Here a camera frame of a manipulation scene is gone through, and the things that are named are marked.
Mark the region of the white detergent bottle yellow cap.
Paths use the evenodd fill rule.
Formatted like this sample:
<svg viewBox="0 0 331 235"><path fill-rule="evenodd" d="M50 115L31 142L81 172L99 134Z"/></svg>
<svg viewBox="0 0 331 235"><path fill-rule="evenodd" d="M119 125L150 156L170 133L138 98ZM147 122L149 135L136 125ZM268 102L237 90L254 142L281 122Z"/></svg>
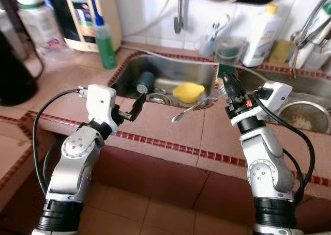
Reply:
<svg viewBox="0 0 331 235"><path fill-rule="evenodd" d="M270 2L265 12L253 19L251 34L248 36L248 48L242 58L245 67L262 65L274 46L275 39L283 25L279 15L279 4Z"/></svg>

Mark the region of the beige black water ioniser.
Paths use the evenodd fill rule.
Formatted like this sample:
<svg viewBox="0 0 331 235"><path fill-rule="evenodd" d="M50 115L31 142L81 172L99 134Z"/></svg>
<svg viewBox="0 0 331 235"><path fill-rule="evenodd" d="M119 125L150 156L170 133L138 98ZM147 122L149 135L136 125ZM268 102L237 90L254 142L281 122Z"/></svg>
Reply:
<svg viewBox="0 0 331 235"><path fill-rule="evenodd" d="M95 14L92 0L49 0L57 24L70 49L98 52L93 25ZM122 44L122 29L116 0L95 0L99 14L109 28L114 50Z"/></svg>

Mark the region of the black electric kettle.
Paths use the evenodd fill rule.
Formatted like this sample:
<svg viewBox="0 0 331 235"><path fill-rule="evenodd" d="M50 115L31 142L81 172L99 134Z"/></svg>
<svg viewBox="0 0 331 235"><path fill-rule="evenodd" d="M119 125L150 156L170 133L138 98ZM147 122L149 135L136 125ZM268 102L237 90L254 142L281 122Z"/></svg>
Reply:
<svg viewBox="0 0 331 235"><path fill-rule="evenodd" d="M0 106L15 106L30 100L38 91L35 77L12 52L0 32Z"/></svg>

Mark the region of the steel wall tap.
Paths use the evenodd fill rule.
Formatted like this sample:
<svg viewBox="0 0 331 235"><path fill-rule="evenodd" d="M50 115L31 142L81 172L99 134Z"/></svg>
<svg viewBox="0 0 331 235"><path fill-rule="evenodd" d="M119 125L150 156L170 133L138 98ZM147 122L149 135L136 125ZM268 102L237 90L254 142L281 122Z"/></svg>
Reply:
<svg viewBox="0 0 331 235"><path fill-rule="evenodd" d="M184 0L177 0L177 15L173 18L173 30L175 34L180 34L184 28Z"/></svg>

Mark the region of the small steel sink basin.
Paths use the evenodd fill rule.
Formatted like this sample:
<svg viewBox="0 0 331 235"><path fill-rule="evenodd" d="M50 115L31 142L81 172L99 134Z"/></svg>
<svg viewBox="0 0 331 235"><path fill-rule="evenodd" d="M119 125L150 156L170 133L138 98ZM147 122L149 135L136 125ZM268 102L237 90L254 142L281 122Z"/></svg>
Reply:
<svg viewBox="0 0 331 235"><path fill-rule="evenodd" d="M116 95L135 100L140 95L137 91L137 83L144 71L149 71L155 75L154 91L167 95L170 99L170 105L175 107L190 107L189 104L180 103L172 94L172 90L180 84L195 83L205 86L205 92L201 98L208 96L217 88L217 67L175 62L139 52L130 55L118 67L108 85L116 89Z"/></svg>

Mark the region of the clear plastic bag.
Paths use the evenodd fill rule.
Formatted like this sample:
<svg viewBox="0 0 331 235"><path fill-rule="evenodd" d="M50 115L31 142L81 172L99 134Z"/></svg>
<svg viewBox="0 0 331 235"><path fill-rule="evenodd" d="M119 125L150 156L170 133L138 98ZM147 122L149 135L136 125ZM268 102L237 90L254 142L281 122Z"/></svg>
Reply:
<svg viewBox="0 0 331 235"><path fill-rule="evenodd" d="M286 98L285 103L292 103L293 101L310 101L329 109L331 107L331 90L319 89L316 91L303 91L300 89L294 89Z"/></svg>

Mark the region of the shallow steel bowl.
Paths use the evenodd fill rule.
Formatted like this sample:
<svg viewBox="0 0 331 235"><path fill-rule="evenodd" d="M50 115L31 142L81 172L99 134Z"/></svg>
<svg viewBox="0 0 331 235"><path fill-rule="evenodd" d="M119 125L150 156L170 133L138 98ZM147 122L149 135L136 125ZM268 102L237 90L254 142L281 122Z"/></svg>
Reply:
<svg viewBox="0 0 331 235"><path fill-rule="evenodd" d="M146 95L146 101L151 103L158 103L163 105L172 105L172 100L166 95L162 93L149 93Z"/></svg>

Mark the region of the steel sink faucet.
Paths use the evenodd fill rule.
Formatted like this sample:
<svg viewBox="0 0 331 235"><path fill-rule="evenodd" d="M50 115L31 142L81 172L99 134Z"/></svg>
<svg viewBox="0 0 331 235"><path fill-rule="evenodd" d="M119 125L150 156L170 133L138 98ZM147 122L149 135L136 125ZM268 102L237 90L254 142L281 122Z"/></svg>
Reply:
<svg viewBox="0 0 331 235"><path fill-rule="evenodd" d="M295 69L300 69L307 60L309 54L302 54L302 52L306 51L305 48L308 44L319 44L315 43L314 40L319 37L323 40L326 37L323 30L328 27L331 19L330 2L331 0L319 1L303 27L290 36L290 40L294 43L293 54L289 60L291 72L294 72Z"/></svg>

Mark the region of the blue plastic mug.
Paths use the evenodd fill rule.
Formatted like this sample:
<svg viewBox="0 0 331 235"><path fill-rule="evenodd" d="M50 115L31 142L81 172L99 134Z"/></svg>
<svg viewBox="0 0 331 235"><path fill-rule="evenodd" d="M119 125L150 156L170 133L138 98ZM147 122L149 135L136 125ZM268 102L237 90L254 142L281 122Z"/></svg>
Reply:
<svg viewBox="0 0 331 235"><path fill-rule="evenodd" d="M136 90L141 94L149 94L154 90L155 75L149 71L140 74L136 83Z"/></svg>

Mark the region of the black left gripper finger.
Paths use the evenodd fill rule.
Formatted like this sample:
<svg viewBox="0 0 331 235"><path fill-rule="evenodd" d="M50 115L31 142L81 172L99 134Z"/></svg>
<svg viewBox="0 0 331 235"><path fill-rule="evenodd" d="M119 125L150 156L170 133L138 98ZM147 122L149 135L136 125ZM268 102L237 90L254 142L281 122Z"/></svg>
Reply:
<svg viewBox="0 0 331 235"><path fill-rule="evenodd" d="M129 112L129 120L135 121L139 116L140 112L142 111L143 105L146 102L147 94L142 93L139 97L135 100L132 105L132 109Z"/></svg>

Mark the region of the steel mesh strainer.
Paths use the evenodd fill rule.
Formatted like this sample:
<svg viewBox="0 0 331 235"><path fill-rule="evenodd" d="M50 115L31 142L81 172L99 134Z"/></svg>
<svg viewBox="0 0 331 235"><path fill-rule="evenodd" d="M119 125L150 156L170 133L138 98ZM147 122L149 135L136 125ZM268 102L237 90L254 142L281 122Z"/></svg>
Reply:
<svg viewBox="0 0 331 235"><path fill-rule="evenodd" d="M312 101L293 101L280 108L276 114L283 121L299 129L324 134L331 132L329 111Z"/></svg>

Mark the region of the green dish soap bottle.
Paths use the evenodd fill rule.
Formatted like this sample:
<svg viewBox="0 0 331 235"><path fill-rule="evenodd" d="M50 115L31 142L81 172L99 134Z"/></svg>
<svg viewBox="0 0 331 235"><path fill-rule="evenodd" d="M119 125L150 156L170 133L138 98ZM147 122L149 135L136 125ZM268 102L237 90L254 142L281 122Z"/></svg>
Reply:
<svg viewBox="0 0 331 235"><path fill-rule="evenodd" d="M99 14L95 14L95 25L93 26L93 30L103 67L106 69L116 67L117 60L114 52L113 39L109 27Z"/></svg>

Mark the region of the yellow plastic bowl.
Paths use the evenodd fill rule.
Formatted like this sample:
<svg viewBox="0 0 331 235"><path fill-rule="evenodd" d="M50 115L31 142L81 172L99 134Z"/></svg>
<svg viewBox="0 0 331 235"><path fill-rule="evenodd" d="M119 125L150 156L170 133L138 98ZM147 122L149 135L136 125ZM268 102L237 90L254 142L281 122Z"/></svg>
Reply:
<svg viewBox="0 0 331 235"><path fill-rule="evenodd" d="M172 90L172 94L181 103L197 103L206 90L205 86L194 83L183 83Z"/></svg>

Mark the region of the yellow green sponge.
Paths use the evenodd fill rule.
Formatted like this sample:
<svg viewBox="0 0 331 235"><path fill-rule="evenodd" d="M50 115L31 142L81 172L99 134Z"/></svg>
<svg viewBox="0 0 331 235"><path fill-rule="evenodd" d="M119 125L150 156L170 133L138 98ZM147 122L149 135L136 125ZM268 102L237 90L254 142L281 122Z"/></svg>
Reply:
<svg viewBox="0 0 331 235"><path fill-rule="evenodd" d="M225 73L236 74L236 69L237 68L233 65L220 64L220 65L218 65L218 68L217 68L217 78L222 79L222 77Z"/></svg>

